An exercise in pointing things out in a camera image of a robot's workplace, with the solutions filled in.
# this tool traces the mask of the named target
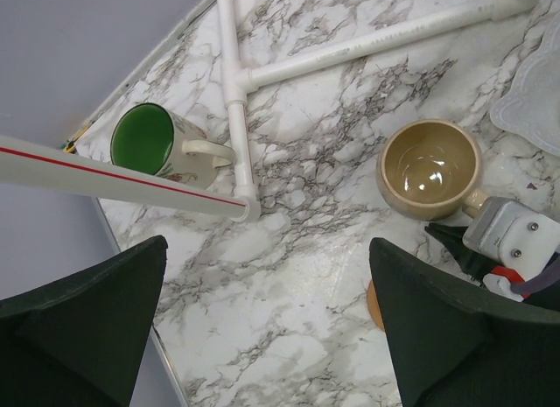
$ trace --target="white pipe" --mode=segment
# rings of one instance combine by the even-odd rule
[[[355,39],[301,53],[264,67],[245,68],[236,82],[247,92],[321,68],[334,66],[372,53],[403,46],[492,18],[506,18],[534,7],[538,0],[477,0],[424,18],[379,29]]]
[[[242,70],[242,64],[239,59],[234,0],[217,0],[217,3],[220,15],[222,87],[229,117],[231,147],[236,156],[234,194],[245,197],[249,201],[247,220],[254,221],[261,214],[261,206],[258,201],[258,187],[253,177],[253,165],[249,154],[244,108],[244,105],[247,105],[247,92],[235,81],[235,75]]]
[[[0,136],[0,182],[215,214],[237,221],[249,215],[250,205],[243,198],[210,193],[6,136]]]

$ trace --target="translucent plate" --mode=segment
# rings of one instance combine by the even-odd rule
[[[499,129],[560,156],[560,13],[544,33],[539,49],[523,61],[510,91],[493,106],[490,118]]]

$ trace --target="marble surface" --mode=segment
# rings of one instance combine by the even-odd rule
[[[250,66],[466,0],[236,0]],[[479,140],[488,192],[558,218],[560,159],[496,129],[488,110],[539,45],[559,0],[356,60],[251,95],[250,147],[263,216],[236,224],[102,200],[125,249],[169,242],[155,323],[190,405],[401,405],[385,335],[368,316],[368,244],[382,236],[436,267],[458,267],[424,225],[375,186],[383,144],[405,123],[452,120]],[[157,102],[228,142],[215,8],[78,142],[109,161],[119,117]],[[233,187],[224,171],[211,189]],[[466,219],[455,219],[457,222]]]

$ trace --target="scalloped edge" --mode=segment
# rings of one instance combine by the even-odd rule
[[[540,61],[546,60],[548,54],[553,53],[556,47],[560,47],[560,12],[554,16],[550,25],[546,28],[539,48],[531,53],[519,66],[509,92],[503,95],[490,109],[490,120],[499,129],[521,136],[539,149],[560,157],[559,146],[542,140],[531,129],[523,129],[519,125],[523,123],[522,120],[519,123],[509,123],[503,116],[512,103],[522,102],[523,96],[527,94],[524,88],[529,73],[533,68],[538,67]]]

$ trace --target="purple strap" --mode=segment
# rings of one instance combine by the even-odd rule
[[[560,257],[537,277],[533,277],[525,283],[512,283],[511,291],[517,295],[537,293],[553,285],[558,280],[560,280]]]

